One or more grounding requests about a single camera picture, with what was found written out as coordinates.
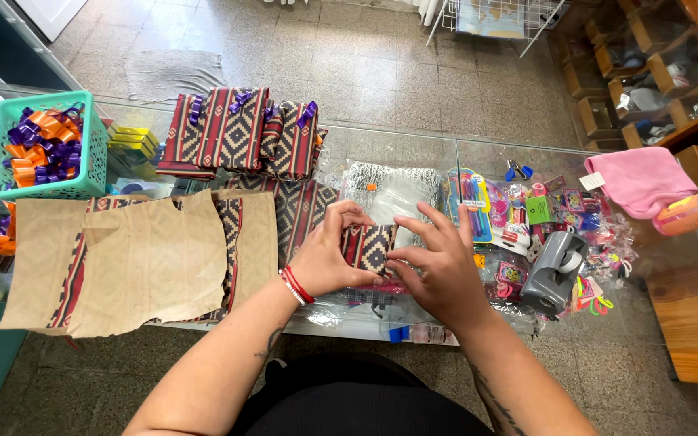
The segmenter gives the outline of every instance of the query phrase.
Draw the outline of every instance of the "gray tape dispenser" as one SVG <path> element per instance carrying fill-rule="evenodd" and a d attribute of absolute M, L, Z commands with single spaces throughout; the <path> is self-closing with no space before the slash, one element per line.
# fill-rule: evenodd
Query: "gray tape dispenser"
<path fill-rule="evenodd" d="M 521 289 L 522 303 L 550 317 L 562 313 L 588 252 L 589 245 L 579 235 L 551 233 Z"/>

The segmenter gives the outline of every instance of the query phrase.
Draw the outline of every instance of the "person's left hand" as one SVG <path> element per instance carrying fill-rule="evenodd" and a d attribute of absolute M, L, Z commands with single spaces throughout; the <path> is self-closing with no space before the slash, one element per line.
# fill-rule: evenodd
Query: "person's left hand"
<path fill-rule="evenodd" d="M 352 268 L 341 255 L 341 234 L 349 226 L 374 226 L 362 206 L 343 200 L 327 206 L 325 219 L 305 238 L 290 261 L 292 275 L 311 296 L 348 286 L 382 284 L 380 275 Z"/>

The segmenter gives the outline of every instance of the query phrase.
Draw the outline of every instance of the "white door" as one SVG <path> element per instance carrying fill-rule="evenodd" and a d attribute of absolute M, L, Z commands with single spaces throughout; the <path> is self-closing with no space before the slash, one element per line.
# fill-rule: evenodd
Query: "white door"
<path fill-rule="evenodd" d="M 15 0 L 52 43 L 88 0 Z"/>

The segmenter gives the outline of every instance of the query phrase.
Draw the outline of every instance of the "pink cloth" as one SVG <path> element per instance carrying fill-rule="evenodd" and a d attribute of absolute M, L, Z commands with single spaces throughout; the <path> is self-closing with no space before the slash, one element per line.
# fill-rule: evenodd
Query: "pink cloth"
<path fill-rule="evenodd" d="M 648 220 L 698 191 L 664 147 L 634 148 L 591 156 L 587 171 L 605 179 L 602 190 L 633 218 Z"/>

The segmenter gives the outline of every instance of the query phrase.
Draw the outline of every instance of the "teal plastic basket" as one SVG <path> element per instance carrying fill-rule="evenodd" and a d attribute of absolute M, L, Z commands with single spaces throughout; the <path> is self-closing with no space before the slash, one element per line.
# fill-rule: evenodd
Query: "teal plastic basket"
<path fill-rule="evenodd" d="M 2 161 L 12 157 L 4 146 L 9 144 L 8 130 L 18 125 L 26 107 L 36 110 L 56 109 L 64 111 L 77 103 L 84 103 L 82 114 L 82 153 L 80 174 L 69 180 L 35 184 L 24 188 L 6 189 L 13 182 L 13 170 L 5 168 Z M 93 110 L 93 95 L 87 91 L 60 92 L 36 95 L 0 102 L 0 200 L 21 199 L 89 199 L 104 196 L 106 182 L 107 132 L 102 120 Z"/>

